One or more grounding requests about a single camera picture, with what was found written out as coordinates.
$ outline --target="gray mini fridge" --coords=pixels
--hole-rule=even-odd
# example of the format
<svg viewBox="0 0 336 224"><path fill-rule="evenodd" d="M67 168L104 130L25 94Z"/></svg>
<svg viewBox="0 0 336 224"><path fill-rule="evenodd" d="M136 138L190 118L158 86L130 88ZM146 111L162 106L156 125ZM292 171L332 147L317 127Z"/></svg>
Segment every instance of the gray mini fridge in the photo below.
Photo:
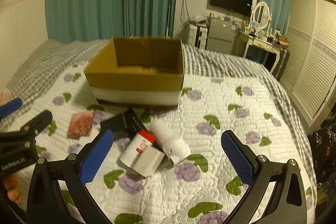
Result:
<svg viewBox="0 0 336 224"><path fill-rule="evenodd" d="M232 22L211 18L206 50L231 54L236 29L232 30Z"/></svg>

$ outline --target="blue gripper pad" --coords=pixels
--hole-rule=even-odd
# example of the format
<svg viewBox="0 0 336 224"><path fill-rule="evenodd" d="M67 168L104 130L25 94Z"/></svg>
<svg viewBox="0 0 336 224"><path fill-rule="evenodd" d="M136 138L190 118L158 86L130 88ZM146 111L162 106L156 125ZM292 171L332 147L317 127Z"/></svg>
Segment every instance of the blue gripper pad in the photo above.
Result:
<svg viewBox="0 0 336 224"><path fill-rule="evenodd" d="M0 118L6 118L13 112L17 111L22 107L22 100L20 98L15 98L7 104L0 107Z"/></svg>
<svg viewBox="0 0 336 224"><path fill-rule="evenodd" d="M254 182L253 166L227 131L222 134L221 144L241 182L251 186Z"/></svg>
<svg viewBox="0 0 336 224"><path fill-rule="evenodd" d="M79 179L85 185L92 182L113 144L113 133L106 130L81 164Z"/></svg>

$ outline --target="red cap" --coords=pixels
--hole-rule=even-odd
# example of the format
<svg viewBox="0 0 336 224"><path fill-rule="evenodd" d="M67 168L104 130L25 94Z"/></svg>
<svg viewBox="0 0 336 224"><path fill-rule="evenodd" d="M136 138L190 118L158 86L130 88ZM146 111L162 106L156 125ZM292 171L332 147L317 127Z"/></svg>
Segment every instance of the red cap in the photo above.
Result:
<svg viewBox="0 0 336 224"><path fill-rule="evenodd" d="M155 137L145 129L140 129L138 134L144 137L146 140L150 141L151 143L155 142Z"/></svg>

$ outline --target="sliding closet door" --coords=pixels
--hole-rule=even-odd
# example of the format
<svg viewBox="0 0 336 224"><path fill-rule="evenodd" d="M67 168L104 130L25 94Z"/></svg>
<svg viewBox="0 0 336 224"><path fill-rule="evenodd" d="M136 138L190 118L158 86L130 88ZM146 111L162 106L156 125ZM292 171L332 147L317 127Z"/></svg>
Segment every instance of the sliding closet door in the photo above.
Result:
<svg viewBox="0 0 336 224"><path fill-rule="evenodd" d="M336 5L318 0L314 40L293 94L313 118L324 102L336 73Z"/></svg>
<svg viewBox="0 0 336 224"><path fill-rule="evenodd" d="M281 77L290 90L294 88L308 53L314 19L315 0L293 0L287 30L290 56Z"/></svg>

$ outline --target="wardrobe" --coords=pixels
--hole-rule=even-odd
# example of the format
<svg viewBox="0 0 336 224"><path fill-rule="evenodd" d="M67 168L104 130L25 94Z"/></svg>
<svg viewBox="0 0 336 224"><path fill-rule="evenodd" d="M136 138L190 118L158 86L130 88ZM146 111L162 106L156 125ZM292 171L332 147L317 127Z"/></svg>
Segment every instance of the wardrobe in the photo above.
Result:
<svg viewBox="0 0 336 224"><path fill-rule="evenodd" d="M312 130L335 104L336 0L293 0L280 83Z"/></svg>

